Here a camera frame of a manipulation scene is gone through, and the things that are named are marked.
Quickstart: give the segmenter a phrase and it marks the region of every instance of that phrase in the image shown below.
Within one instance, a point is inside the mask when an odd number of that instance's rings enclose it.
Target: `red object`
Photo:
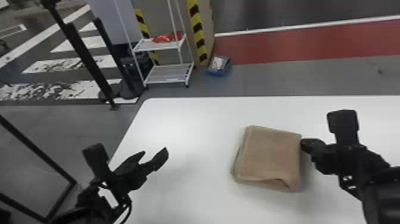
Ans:
[[[286,30],[215,39],[233,64],[400,54],[400,20]]]
[[[182,40],[182,32],[181,31],[177,31],[176,36],[178,37],[179,41]],[[167,35],[161,35],[161,36],[158,36],[153,39],[153,42],[156,42],[156,43],[171,42],[171,41],[175,41],[174,32],[167,34]]]
[[[166,36],[159,36],[159,37],[153,39],[153,42],[156,42],[156,43],[163,43],[163,42],[170,42],[170,41],[171,41],[171,39],[169,39]]]
[[[178,37],[178,41],[182,40],[182,32],[181,32],[181,31],[177,31],[177,32],[176,32],[176,36]],[[171,41],[176,41],[176,40],[175,40],[175,33],[174,33],[174,32],[170,33],[170,34],[168,35],[168,38],[169,38]]]

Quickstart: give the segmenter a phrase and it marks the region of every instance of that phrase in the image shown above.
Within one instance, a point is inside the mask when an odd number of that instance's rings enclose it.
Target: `white floor marking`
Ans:
[[[84,26],[82,29],[79,30],[79,32],[87,32],[87,31],[92,31],[96,30],[96,26],[93,22],[88,23],[86,26]]]
[[[266,29],[216,33],[215,37],[219,38],[222,36],[238,36],[238,35],[246,35],[254,33],[279,32],[285,30],[309,29],[309,28],[327,27],[327,26],[342,26],[342,25],[360,24],[360,23],[374,23],[374,22],[390,21],[390,20],[400,20],[400,15],[389,15],[389,16],[371,17],[371,18],[356,18],[353,20],[338,20],[325,23],[311,23],[311,24],[296,25],[296,26],[282,26],[282,27],[274,27]]]
[[[66,17],[64,19],[64,22],[65,23],[72,22],[72,21],[76,20],[77,18],[79,18],[80,16],[82,16],[83,14],[87,13],[88,11],[90,11],[90,6],[89,5],[85,5],[81,9],[75,11],[74,13],[72,13],[71,15]],[[49,28],[45,29],[44,31],[42,31],[41,33],[39,33],[38,35],[32,37],[27,42],[25,42],[25,43],[21,44],[20,46],[16,47],[15,49],[10,51],[9,53],[3,55],[0,58],[0,69],[3,68],[9,62],[15,60],[16,58],[18,58],[19,56],[21,56],[25,52],[27,52],[30,49],[32,49],[33,47],[35,47],[36,45],[38,45],[39,43],[41,43],[45,39],[49,38],[51,35],[53,35],[54,33],[56,33],[59,30],[60,30],[60,27],[57,24],[54,24],[51,27],[49,27]]]
[[[103,41],[103,38],[101,38],[101,36],[90,36],[88,38],[82,38],[82,40],[88,49],[106,47],[105,42]],[[63,43],[51,50],[52,53],[63,51],[74,51],[74,48],[68,40],[65,40]]]
[[[116,63],[111,55],[93,56],[100,69],[114,68]],[[55,71],[68,71],[82,69],[85,65],[80,58],[64,58],[56,60],[37,61],[23,71],[23,74],[35,74]]]
[[[108,79],[109,84],[120,83],[121,79]],[[0,88],[0,101],[28,101],[43,99],[98,99],[99,86],[94,80],[76,83],[19,83]],[[138,99],[115,99],[118,104],[134,104]]]
[[[116,104],[135,104],[138,101],[138,98],[135,99],[122,99],[122,98],[115,98],[114,102]]]
[[[6,31],[8,31],[8,30],[15,29],[15,28],[18,28],[19,30],[16,30],[16,31],[11,32],[11,33],[9,33],[9,34],[0,36],[0,39],[7,38],[7,37],[9,37],[9,36],[14,36],[14,35],[16,35],[16,34],[18,34],[18,33],[21,33],[21,32],[24,32],[25,30],[27,30],[27,28],[26,28],[26,26],[25,26],[24,24],[19,24],[19,25],[16,25],[16,26],[11,26],[11,27],[9,27],[9,28],[7,28],[7,29],[2,29],[2,30],[0,30],[0,34],[6,32]]]

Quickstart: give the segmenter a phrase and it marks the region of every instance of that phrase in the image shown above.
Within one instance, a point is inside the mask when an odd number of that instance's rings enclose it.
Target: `black pole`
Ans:
[[[111,104],[112,109],[118,109],[118,105],[115,104],[113,98],[114,93],[108,84],[107,80],[104,78],[99,66],[97,66],[96,61],[93,59],[90,54],[88,48],[83,43],[82,38],[80,38],[78,31],[76,30],[74,24],[68,23],[65,25],[65,31],[68,32],[70,36],[69,40],[75,48],[75,51],[78,53],[79,57],[82,59],[82,62],[85,64],[86,68],[89,70],[93,78],[95,79],[97,85],[100,87],[100,90],[105,95],[105,98]]]
[[[17,209],[18,211],[29,215],[30,217],[36,219],[39,222],[46,223],[48,221],[47,218],[37,214],[36,212],[32,211],[31,209],[28,209],[27,207],[23,206],[21,203],[15,201],[14,199],[8,197],[7,195],[3,194],[0,192],[0,201],[2,201],[5,204],[8,204],[9,206]]]
[[[65,24],[60,14],[56,10],[56,1],[55,0],[42,0],[42,5],[44,8],[49,10],[50,14],[53,16],[56,23],[60,26],[60,29],[65,34],[67,39],[70,41],[72,47],[78,53],[80,59],[85,64],[86,68],[89,70],[89,73],[95,79],[95,82],[100,87],[101,92],[104,94],[106,100],[111,105],[111,110],[118,110],[118,105],[114,102],[114,92],[108,84],[107,80],[104,78],[99,66],[96,61],[93,59],[90,54],[88,48],[83,43],[80,38],[76,28],[72,23]]]
[[[105,31],[103,22],[101,21],[100,18],[95,18],[93,20],[94,25],[96,26],[98,32],[100,33],[101,37],[103,38],[108,50],[111,53],[112,58],[114,59],[115,63],[117,64],[117,67],[122,74],[122,77],[125,81],[125,84],[127,85],[128,89],[132,93],[132,98],[135,98],[138,96],[138,92],[135,90],[135,87],[133,86],[133,79],[132,77],[126,72],[124,66],[122,65],[121,60],[117,56],[115,52],[115,48],[113,47],[113,43],[111,42],[110,37],[108,36],[107,32]]]
[[[16,137],[20,142],[22,142],[26,147],[28,147],[32,152],[34,152],[38,157],[44,160],[49,166],[66,178],[70,183],[76,183],[75,179],[69,175],[63,168],[56,164],[48,155],[46,155],[35,143],[33,143],[29,138],[27,138],[22,132],[20,132],[13,124],[6,120],[0,114],[0,125],[3,126],[7,131],[9,131],[14,137]]]
[[[53,215],[56,214],[57,210],[68,196],[68,193],[72,190],[73,186],[77,183],[76,180],[69,175],[63,168],[61,168],[56,162],[54,162],[48,155],[46,155],[35,143],[33,143],[28,137],[26,137],[22,132],[20,132],[13,124],[11,124],[5,117],[0,114],[0,125],[3,126],[9,133],[14,135],[22,144],[24,144],[28,149],[30,149],[33,153],[35,153],[38,157],[40,157],[44,162],[46,162],[49,166],[51,166],[55,171],[57,171],[61,176],[66,178],[69,182],[68,186],[62,192],[60,197],[57,199],[56,203],[51,208],[51,211],[47,215],[47,217],[43,217],[33,210],[27,208],[21,203],[13,200],[12,198],[6,196],[5,194],[0,192],[0,201],[9,206],[19,210],[22,213],[25,213],[32,218],[40,221],[47,222]]]

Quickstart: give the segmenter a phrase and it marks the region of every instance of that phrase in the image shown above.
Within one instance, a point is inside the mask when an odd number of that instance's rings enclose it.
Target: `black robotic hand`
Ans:
[[[302,150],[311,155],[318,171],[337,175],[340,187],[362,202],[368,224],[399,224],[400,167],[391,167],[359,143],[354,110],[334,111],[327,118],[336,144],[303,139]]]
[[[169,153],[163,148],[150,161],[139,163],[145,155],[142,151],[127,158],[114,171],[108,167],[109,158],[102,144],[88,147],[83,150],[83,155],[95,178],[78,195],[75,209],[60,214],[50,224],[112,224],[128,209],[121,224],[124,223],[132,211],[128,193],[138,190],[150,173],[161,168],[168,160]],[[111,191],[118,205],[111,207],[105,197],[100,197],[100,188]]]

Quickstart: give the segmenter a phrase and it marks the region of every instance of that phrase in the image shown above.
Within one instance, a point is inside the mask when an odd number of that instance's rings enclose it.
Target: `blue container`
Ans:
[[[212,76],[224,76],[232,67],[231,60],[224,56],[213,56],[210,65],[207,68],[207,73]]]

